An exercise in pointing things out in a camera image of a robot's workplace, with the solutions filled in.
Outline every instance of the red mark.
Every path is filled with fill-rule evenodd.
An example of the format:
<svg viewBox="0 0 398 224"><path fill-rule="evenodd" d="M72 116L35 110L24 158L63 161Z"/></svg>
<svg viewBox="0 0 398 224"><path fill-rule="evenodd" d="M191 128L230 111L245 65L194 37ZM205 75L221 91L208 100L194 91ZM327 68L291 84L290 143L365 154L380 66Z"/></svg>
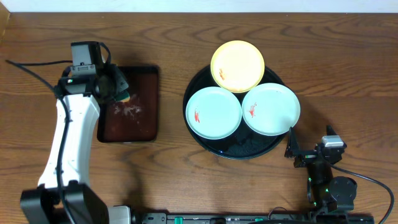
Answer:
<svg viewBox="0 0 398 224"><path fill-rule="evenodd" d="M257 103L254 103L253 106L250 106L249 112L250 112L252 118L256 116L256 115L254 114L254 108L255 108L256 106L257 106Z"/></svg>
<svg viewBox="0 0 398 224"><path fill-rule="evenodd" d="M196 110L195 110L195 121L196 121L197 123L200 123L200 120L199 120L199 113L197 113Z"/></svg>
<svg viewBox="0 0 398 224"><path fill-rule="evenodd" d="M221 77L223 80L225 80L225 76L224 76L224 73L223 73L223 70L222 70L222 69L220 69L220 77Z"/></svg>

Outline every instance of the wooden table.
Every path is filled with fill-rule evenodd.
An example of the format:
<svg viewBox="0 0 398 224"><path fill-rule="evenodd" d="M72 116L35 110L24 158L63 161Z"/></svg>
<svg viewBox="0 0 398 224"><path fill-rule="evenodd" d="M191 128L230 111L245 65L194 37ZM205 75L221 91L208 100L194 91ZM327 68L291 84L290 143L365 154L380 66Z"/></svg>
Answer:
<svg viewBox="0 0 398 224"><path fill-rule="evenodd" d="M51 92L3 60L70 60L70 43L82 40L105 42L119 65L161 69L156 141L102 144L93 138L91 187L107 205L201 213L310 208L307 171L283 157L286 139L266 155L234 161L200 147L183 121L190 79L218 46L237 39L258 47L266 65L298 95L302 114L296 129L303 148L313 149L332 124L348 145L338 165L398 192L397 15L15 13L0 48L1 223L26 222L19 197L36 187L56 121ZM33 70L55 85L64 66ZM378 222L388 193L353 179L354 211L371 213ZM387 223L396 222L393 211Z"/></svg>

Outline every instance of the white wall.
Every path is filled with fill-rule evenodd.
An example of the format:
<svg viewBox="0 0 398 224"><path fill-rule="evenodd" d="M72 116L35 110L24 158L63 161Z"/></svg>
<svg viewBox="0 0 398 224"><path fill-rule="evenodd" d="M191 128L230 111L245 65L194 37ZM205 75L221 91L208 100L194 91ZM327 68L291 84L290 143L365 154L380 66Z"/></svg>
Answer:
<svg viewBox="0 0 398 224"><path fill-rule="evenodd" d="M398 0L0 0L10 12L398 12Z"/></svg>

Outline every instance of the round black tray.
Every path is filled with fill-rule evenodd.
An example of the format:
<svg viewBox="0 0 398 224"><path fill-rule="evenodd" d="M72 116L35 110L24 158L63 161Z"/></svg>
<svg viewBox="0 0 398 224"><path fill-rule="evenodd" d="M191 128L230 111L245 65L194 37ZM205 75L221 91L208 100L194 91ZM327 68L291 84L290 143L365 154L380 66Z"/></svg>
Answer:
<svg viewBox="0 0 398 224"><path fill-rule="evenodd" d="M259 84L262 83L278 83L285 85L275 74L275 72L268 67L266 67L264 76ZM252 159L269 152L271 149L275 148L284 138L285 134L278 136L264 136L258 134L249 128L246 122L244 122L243 118L237 130L235 130L233 134L226 138L209 140L197 135L187 123L185 108L187 107L188 100L193 94L195 94L198 90L209 86L218 85L211 76L210 66L208 65L192 78L187 90L185 91L182 103L185 124L187 125L192 137L199 143L199 145L216 154L217 156L228 159ZM234 95L238 98L239 102L242 103L246 93L234 93Z"/></svg>

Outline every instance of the yellow plate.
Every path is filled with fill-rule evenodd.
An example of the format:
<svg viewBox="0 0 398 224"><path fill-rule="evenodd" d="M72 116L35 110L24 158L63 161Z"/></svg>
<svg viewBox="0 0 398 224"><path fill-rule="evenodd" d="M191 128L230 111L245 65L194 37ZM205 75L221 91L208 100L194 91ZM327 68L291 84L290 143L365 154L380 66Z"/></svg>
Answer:
<svg viewBox="0 0 398 224"><path fill-rule="evenodd" d="M233 93L244 93L261 81L265 65L260 51L254 45L234 40L216 50L210 68L220 87Z"/></svg>

